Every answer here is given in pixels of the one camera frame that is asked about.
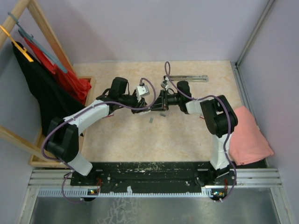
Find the large black chrome stapler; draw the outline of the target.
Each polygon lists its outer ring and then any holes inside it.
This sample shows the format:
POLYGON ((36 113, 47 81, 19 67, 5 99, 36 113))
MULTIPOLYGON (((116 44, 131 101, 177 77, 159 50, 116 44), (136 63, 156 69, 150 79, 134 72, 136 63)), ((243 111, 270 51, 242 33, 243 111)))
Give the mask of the large black chrome stapler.
POLYGON ((169 76, 172 81, 188 81, 188 82, 208 82, 209 78, 206 75, 203 76, 169 76))

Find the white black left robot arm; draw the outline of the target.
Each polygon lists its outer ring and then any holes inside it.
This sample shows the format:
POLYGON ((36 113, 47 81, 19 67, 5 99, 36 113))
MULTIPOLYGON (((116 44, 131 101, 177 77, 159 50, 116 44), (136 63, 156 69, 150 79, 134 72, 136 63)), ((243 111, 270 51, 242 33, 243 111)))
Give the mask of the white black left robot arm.
POLYGON ((122 77, 113 79, 106 89, 89 106, 63 119, 55 118, 50 122, 48 134, 42 143, 42 153, 53 154, 53 160, 81 174, 80 179, 87 185, 97 180, 93 165, 79 151, 79 136, 95 122, 122 108, 132 112, 149 109, 144 98, 150 94, 147 79, 141 78, 133 93, 129 92, 128 80, 122 77))

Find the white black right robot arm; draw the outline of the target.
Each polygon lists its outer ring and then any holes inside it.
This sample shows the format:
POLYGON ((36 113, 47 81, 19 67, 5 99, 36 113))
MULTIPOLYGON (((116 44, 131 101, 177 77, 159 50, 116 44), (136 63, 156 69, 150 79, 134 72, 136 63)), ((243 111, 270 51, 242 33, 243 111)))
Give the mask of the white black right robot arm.
POLYGON ((210 100, 192 98, 187 81, 177 83, 177 92, 170 94, 161 90, 158 98, 150 107, 151 111, 167 111, 169 106, 179 106, 185 114, 203 116, 208 131, 213 138, 213 153, 210 160, 209 181, 215 185, 225 180, 229 173, 230 158, 228 155, 231 134, 238 124, 238 118, 224 95, 210 100))

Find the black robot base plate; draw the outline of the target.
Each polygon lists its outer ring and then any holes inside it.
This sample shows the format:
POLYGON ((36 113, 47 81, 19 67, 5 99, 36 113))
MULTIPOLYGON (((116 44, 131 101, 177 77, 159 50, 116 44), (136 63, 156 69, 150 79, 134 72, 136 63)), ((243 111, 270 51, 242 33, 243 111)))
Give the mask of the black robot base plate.
POLYGON ((89 175, 75 172, 71 186, 95 186, 101 193, 200 193, 208 185, 231 186, 235 174, 214 179, 209 162, 94 162, 89 175))

